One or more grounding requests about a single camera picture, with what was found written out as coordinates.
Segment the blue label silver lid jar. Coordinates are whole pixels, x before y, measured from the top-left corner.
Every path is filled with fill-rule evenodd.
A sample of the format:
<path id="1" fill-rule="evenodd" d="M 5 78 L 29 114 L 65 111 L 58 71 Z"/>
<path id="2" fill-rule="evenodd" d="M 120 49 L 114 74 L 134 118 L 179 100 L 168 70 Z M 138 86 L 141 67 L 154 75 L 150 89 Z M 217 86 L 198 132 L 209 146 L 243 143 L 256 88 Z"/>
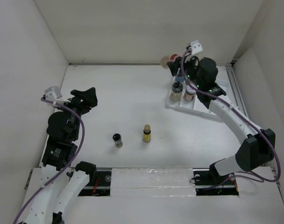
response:
<path id="1" fill-rule="evenodd" d="M 184 80 L 184 77 L 183 77 L 183 76 L 176 75 L 176 76 L 175 76 L 175 81 L 176 81 L 176 82 L 183 83 L 185 80 Z"/>

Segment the pink lid spice bottle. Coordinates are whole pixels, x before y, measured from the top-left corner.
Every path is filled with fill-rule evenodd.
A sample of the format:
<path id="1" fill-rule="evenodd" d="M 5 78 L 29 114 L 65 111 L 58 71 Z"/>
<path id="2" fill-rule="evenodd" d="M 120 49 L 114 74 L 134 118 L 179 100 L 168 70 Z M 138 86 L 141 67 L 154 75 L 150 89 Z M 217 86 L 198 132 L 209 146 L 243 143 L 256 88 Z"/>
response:
<path id="1" fill-rule="evenodd" d="M 160 65 L 164 68 L 164 69 L 168 69 L 168 62 L 174 62 L 176 60 L 176 58 L 178 57 L 178 54 L 172 54 L 169 56 L 163 56 L 160 60 Z"/>

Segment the black grinder top jar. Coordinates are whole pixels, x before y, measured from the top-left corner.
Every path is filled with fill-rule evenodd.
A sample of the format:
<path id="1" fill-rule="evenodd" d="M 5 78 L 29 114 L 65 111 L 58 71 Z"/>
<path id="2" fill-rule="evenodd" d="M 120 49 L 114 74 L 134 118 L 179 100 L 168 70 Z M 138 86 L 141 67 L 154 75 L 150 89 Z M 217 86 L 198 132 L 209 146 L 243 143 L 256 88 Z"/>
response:
<path id="1" fill-rule="evenodd" d="M 170 100 L 178 102 L 181 99 L 183 85 L 180 82 L 174 82 L 171 87 Z"/>

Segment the red label spice jar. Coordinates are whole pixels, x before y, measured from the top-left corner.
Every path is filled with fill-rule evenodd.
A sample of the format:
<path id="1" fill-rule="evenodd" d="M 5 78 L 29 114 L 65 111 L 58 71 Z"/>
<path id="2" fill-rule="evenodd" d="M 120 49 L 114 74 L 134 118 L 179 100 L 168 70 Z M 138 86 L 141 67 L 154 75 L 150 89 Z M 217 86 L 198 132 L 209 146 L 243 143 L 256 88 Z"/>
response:
<path id="1" fill-rule="evenodd" d="M 185 92 L 184 92 L 183 99 L 187 102 L 191 102 L 194 100 L 195 95 L 196 95 L 196 91 L 187 85 Z"/>

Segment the small black lid bottle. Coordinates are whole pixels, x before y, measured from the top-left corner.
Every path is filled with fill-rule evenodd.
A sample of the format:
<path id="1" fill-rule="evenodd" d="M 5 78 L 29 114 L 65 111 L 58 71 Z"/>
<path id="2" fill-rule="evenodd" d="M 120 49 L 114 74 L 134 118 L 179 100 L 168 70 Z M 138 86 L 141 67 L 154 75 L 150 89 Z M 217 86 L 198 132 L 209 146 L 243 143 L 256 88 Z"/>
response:
<path id="1" fill-rule="evenodd" d="M 121 138 L 121 135 L 119 133 L 115 133 L 113 135 L 113 141 L 115 142 L 116 147 L 122 147 L 123 146 L 122 138 Z"/>

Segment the yellow label cork bottle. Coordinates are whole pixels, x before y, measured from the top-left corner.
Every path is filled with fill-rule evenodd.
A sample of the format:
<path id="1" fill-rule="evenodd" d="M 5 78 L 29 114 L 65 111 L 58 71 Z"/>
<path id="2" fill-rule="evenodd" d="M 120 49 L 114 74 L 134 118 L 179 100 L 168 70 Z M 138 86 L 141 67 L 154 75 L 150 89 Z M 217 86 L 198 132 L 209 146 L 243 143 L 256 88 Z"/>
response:
<path id="1" fill-rule="evenodd" d="M 150 142 L 151 141 L 151 128 L 150 125 L 146 124 L 144 126 L 144 130 L 143 130 L 143 138 L 142 140 L 144 142 Z"/>

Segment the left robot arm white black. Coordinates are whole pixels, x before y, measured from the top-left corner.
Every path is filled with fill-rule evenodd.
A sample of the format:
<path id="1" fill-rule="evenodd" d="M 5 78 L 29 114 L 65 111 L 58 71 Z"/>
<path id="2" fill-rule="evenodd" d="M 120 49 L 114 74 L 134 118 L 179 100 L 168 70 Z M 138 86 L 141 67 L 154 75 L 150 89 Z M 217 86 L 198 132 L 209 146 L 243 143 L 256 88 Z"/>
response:
<path id="1" fill-rule="evenodd" d="M 92 163 L 81 161 L 73 172 L 68 171 L 84 143 L 81 117 L 98 104 L 96 89 L 72 90 L 71 95 L 63 99 L 60 89 L 52 86 L 41 98 L 57 111 L 48 119 L 40 188 L 25 202 L 15 224 L 65 223 L 65 216 L 81 190 L 96 181 L 97 168 Z"/>

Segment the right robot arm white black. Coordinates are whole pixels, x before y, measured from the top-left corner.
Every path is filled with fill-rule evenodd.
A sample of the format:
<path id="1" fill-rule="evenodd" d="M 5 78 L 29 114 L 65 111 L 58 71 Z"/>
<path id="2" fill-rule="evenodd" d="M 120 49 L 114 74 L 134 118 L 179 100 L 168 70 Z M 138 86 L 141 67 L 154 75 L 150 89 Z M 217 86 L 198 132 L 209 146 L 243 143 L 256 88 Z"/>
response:
<path id="1" fill-rule="evenodd" d="M 256 182 L 267 181 L 253 170 L 267 162 L 278 160 L 275 133 L 254 124 L 232 105 L 227 93 L 216 82 L 216 62 L 207 57 L 198 59 L 197 56 L 187 60 L 186 57 L 173 54 L 167 58 L 166 66 L 173 77 L 185 80 L 186 86 L 196 93 L 204 107 L 215 113 L 240 143 L 236 154 L 210 165 L 206 176 L 211 181 L 211 186 L 223 184 L 235 173 L 238 177 Z"/>

